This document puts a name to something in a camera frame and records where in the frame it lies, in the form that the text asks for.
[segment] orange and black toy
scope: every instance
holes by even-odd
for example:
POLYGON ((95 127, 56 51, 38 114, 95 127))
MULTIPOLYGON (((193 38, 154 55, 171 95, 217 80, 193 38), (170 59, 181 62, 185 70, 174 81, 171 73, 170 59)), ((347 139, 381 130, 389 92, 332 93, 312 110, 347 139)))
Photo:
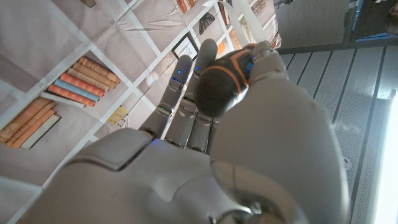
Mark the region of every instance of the orange and black toy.
POLYGON ((195 103, 202 113, 219 118, 246 93, 255 46, 249 44, 228 53, 203 71, 195 91, 195 103))

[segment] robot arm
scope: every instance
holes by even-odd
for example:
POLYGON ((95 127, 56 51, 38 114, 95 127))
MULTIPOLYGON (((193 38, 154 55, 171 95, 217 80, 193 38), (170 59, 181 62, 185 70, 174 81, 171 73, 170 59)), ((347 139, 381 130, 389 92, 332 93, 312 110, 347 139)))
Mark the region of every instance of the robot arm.
POLYGON ((248 92, 213 140, 215 179, 241 205, 261 205, 286 223, 346 223, 346 174, 325 109, 288 82, 266 43, 252 56, 248 92))
POLYGON ((140 130, 82 149, 19 223, 346 223, 348 187, 326 111, 288 81, 269 44, 218 60, 215 52, 203 43, 182 108, 188 57, 140 130), (173 114, 167 142, 155 139, 173 114), (188 149, 207 141, 210 156, 188 149))

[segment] book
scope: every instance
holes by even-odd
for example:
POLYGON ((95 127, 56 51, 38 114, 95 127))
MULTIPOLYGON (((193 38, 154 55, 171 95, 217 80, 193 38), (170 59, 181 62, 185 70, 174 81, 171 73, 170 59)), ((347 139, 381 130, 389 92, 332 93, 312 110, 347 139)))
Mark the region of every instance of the book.
POLYGON ((58 94, 60 96, 63 96, 65 98, 68 98, 68 99, 71 99, 71 100, 75 100, 75 101, 77 101, 79 103, 83 103, 84 105, 87 105, 87 106, 94 106, 95 105, 95 101, 87 99, 84 96, 77 95, 76 93, 72 93, 72 92, 70 92, 70 91, 68 91, 68 90, 66 90, 64 88, 58 87, 58 86, 56 86, 54 84, 51 84, 47 90, 52 92, 52 93, 58 94))
POLYGON ((24 134, 22 134, 11 147, 19 148, 38 128, 48 120, 51 115, 55 114, 54 110, 47 111, 40 119, 38 119, 24 134))
POLYGON ((99 88, 97 88, 97 87, 95 87, 93 85, 90 85, 87 82, 81 81, 80 79, 75 78, 75 77, 73 77, 73 76, 71 76, 71 75, 69 75, 67 73, 63 73, 60 76, 60 79, 62 81, 64 81, 64 82, 72 84, 72 85, 74 85, 74 86, 76 86, 78 88, 86 90, 87 92, 92 93, 92 94, 94 94, 96 96, 104 96, 104 94, 105 94, 104 90, 101 90, 101 89, 99 89, 99 88))
POLYGON ((36 130, 22 145, 21 148, 30 149, 47 133, 61 117, 57 114, 51 115, 51 117, 42 124, 38 130, 36 130))
POLYGON ((110 88, 115 88, 116 87, 116 82, 92 71, 91 69, 87 68, 86 66, 79 64, 79 63, 75 63, 72 66, 73 69, 75 69, 76 71, 85 74, 86 76, 93 78, 97 81, 99 81, 100 83, 110 87, 110 88))
POLYGON ((118 78, 113 72, 111 72, 109 69, 105 68, 104 66, 96 63, 95 61, 93 61, 92 59, 86 57, 86 56, 82 56, 78 63, 86 66, 87 68, 91 69, 92 71, 116 82, 116 83, 120 83, 120 78, 118 78))
POLYGON ((81 88, 78 88, 77 86, 74 86, 72 84, 64 82, 64 81, 62 81, 60 79, 57 79, 54 82, 54 85, 56 85, 58 87, 61 87, 61 88, 64 88, 64 89, 66 89, 68 91, 71 91, 72 93, 76 93, 76 94, 78 94, 80 96, 84 96, 85 98, 88 98, 88 99, 91 99, 91 100, 94 100, 94 101, 100 100, 99 96, 96 96, 96 95, 94 95, 92 93, 89 93, 86 90, 82 90, 81 88))
POLYGON ((49 104, 51 100, 37 98, 20 112, 6 127, 0 131, 0 142, 7 142, 23 125, 25 125, 40 109, 49 104))
POLYGON ((68 71, 67 71, 67 74, 69 74, 69 75, 71 75, 71 76, 73 76, 75 78, 78 78, 78 79, 80 79, 80 80, 82 80, 84 82, 87 82, 88 84, 93 85, 93 86, 95 86, 95 87, 97 87, 97 88, 99 88, 99 89, 101 89, 103 91, 108 91, 109 90, 108 86, 106 86, 106 85, 100 83, 99 81, 97 81, 95 79, 92 79, 92 78, 90 78, 90 77, 88 77, 88 76, 86 76, 86 75, 74 70, 73 68, 69 68, 68 71))
POLYGON ((68 105, 77 106, 79 108, 84 108, 86 106, 83 103, 79 103, 79 102, 76 102, 76 101, 73 101, 73 100, 69 100, 69 99, 66 99, 64 97, 57 96, 57 95, 54 95, 54 94, 51 94, 51 93, 47 93, 47 92, 42 92, 40 94, 40 96, 42 98, 47 98, 47 99, 50 99, 50 100, 53 100, 53 101, 57 101, 59 103, 65 103, 65 104, 68 104, 68 105))
POLYGON ((42 109, 39 110, 39 112, 37 112, 35 114, 35 116, 33 116, 33 118, 31 118, 25 125, 23 125, 23 127, 21 127, 21 129, 15 133, 10 140, 8 140, 8 142, 6 143, 6 146, 11 147, 12 144, 19 138, 21 137, 33 124, 36 123, 36 121, 38 121, 47 111, 51 110, 52 108, 54 108, 57 105, 56 102, 51 102, 47 105, 45 105, 42 109))

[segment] wall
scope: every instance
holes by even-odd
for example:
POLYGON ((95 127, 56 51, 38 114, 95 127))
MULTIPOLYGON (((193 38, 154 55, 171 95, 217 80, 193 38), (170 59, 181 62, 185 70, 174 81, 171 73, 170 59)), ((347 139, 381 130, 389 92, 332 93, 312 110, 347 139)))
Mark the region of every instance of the wall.
POLYGON ((353 216, 368 223, 387 99, 398 88, 398 46, 282 55, 290 81, 329 112, 346 167, 353 216))

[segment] bookshelf wallpaper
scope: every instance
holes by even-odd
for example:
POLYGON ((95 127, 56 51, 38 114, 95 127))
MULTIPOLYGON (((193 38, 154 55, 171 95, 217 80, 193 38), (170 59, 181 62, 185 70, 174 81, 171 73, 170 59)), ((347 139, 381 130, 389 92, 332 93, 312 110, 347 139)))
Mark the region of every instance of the bookshelf wallpaper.
MULTIPOLYGON (((130 112, 130 128, 144 122, 167 85, 176 59, 169 55, 172 47, 188 32, 187 26, 196 29, 193 26, 205 12, 215 12, 215 7, 202 6, 205 0, 196 1, 183 16, 174 13, 174 0, 154 1, 137 1, 133 7, 132 1, 96 0, 92 8, 81 1, 63 0, 2 4, 0 129, 81 56, 107 67, 121 82, 94 107, 59 103, 54 111, 62 119, 32 149, 10 150, 0 144, 0 176, 42 185, 65 156, 92 141, 91 137, 115 130, 108 118, 120 105, 130 112)), ((223 35, 221 22, 216 17, 214 27, 219 29, 205 32, 206 37, 217 41, 223 35)))

